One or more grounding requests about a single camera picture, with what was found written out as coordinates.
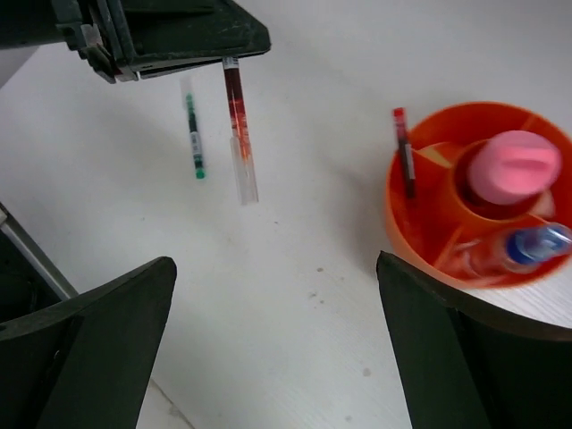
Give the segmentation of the pink white eraser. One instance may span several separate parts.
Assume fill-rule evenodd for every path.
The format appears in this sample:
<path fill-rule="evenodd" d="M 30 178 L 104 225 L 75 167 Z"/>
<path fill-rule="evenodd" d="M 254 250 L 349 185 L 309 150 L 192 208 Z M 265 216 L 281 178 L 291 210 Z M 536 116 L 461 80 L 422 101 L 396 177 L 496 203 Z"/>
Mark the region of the pink white eraser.
<path fill-rule="evenodd" d="M 531 214 L 543 219 L 551 219 L 556 213 L 554 198 L 549 189 L 544 191 L 538 198 L 531 210 Z"/>

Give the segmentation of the green pen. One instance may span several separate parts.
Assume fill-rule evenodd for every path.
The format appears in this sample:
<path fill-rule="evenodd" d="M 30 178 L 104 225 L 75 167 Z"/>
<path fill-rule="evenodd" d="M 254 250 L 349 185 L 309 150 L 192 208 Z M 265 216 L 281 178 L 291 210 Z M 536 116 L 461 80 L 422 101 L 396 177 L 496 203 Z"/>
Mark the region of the green pen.
<path fill-rule="evenodd" d="M 189 78 L 181 79 L 181 93 L 185 112 L 187 115 L 187 123 L 189 127 L 189 142 L 191 148 L 192 161 L 194 164 L 195 177 L 197 180 L 203 180 L 206 177 L 206 168 L 204 163 L 204 151 L 202 141 L 198 131 L 198 122 L 194 97 L 192 94 Z"/>

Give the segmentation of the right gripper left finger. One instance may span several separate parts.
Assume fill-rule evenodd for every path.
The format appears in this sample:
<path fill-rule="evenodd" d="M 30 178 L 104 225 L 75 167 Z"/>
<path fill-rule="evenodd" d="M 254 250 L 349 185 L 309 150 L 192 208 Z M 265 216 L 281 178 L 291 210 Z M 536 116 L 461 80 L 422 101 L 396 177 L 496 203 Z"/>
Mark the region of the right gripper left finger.
<path fill-rule="evenodd" d="M 159 257 L 1 325 L 3 428 L 133 428 L 172 303 Z"/>

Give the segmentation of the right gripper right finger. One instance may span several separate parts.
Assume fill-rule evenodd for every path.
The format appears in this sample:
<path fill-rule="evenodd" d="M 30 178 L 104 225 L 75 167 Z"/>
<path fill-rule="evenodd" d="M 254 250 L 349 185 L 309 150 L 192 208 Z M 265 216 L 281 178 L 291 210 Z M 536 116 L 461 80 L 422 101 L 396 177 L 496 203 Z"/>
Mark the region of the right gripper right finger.
<path fill-rule="evenodd" d="M 384 317 L 415 428 L 569 428 L 571 331 L 496 307 L 383 252 Z"/>

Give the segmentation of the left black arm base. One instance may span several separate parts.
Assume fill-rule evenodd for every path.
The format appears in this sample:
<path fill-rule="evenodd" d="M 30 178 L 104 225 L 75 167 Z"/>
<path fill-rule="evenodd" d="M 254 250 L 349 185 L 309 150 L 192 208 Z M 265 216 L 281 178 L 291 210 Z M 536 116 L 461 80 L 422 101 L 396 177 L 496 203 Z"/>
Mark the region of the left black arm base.
<path fill-rule="evenodd" d="M 78 292 L 17 219 L 1 207 L 1 321 L 50 307 Z"/>

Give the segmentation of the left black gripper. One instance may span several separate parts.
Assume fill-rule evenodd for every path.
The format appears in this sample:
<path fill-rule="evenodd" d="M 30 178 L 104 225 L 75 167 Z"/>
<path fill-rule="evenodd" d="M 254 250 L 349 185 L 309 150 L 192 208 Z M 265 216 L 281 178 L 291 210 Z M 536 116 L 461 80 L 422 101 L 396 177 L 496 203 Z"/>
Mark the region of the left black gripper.
<path fill-rule="evenodd" d="M 1 48 L 64 43 L 105 81 L 137 81 L 263 55 L 268 28 L 233 1 L 13 0 Z"/>

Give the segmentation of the pink capped glue bottle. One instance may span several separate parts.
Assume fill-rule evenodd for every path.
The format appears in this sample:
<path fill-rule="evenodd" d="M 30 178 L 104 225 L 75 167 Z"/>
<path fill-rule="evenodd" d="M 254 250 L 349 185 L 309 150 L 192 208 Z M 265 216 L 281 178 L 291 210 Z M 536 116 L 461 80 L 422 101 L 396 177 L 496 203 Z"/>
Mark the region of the pink capped glue bottle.
<path fill-rule="evenodd" d="M 546 138 L 526 130 L 493 136 L 471 159 L 467 184 L 483 201 L 515 205 L 547 190 L 558 179 L 562 155 Z"/>

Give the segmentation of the orange capped red pen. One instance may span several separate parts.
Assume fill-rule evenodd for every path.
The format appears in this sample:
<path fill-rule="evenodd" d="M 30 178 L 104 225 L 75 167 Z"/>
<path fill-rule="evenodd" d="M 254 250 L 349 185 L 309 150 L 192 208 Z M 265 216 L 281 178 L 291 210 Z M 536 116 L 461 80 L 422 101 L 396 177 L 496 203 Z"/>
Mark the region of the orange capped red pen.
<path fill-rule="evenodd" d="M 231 154 L 239 200 L 245 206 L 258 202 L 258 191 L 239 60 L 235 57 L 224 57 L 223 74 L 231 118 Z"/>

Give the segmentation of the orange round divided container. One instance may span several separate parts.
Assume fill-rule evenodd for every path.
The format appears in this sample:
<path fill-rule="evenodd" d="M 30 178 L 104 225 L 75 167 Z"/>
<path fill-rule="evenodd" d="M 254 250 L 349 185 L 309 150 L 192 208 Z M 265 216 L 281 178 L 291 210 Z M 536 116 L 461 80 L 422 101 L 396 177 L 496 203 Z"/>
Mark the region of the orange round divided container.
<path fill-rule="evenodd" d="M 551 187 L 552 216 L 539 214 L 533 202 L 523 204 L 507 219 L 482 217 L 458 195 L 461 171 L 493 136 L 527 130 L 547 138 L 562 154 L 562 171 Z M 490 282 L 461 280 L 447 275 L 450 252 L 496 231 L 556 222 L 571 224 L 571 137 L 543 116 L 515 105 L 478 101 L 437 111 L 408 133 L 416 176 L 416 196 L 409 199 L 401 161 L 394 156 L 385 182 L 385 230 L 394 253 L 440 282 L 457 289 L 501 289 L 537 282 L 569 261 L 552 259 L 532 273 L 508 273 Z"/>

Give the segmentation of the clear blue spray bottle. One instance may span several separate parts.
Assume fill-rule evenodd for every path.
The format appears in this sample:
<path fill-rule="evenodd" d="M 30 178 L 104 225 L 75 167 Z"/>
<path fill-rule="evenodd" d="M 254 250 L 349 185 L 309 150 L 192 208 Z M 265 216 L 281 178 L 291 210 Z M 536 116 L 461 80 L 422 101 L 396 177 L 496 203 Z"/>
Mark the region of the clear blue spray bottle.
<path fill-rule="evenodd" d="M 571 251 L 571 230 L 561 223 L 507 229 L 459 245 L 444 269 L 466 279 L 528 274 Z"/>

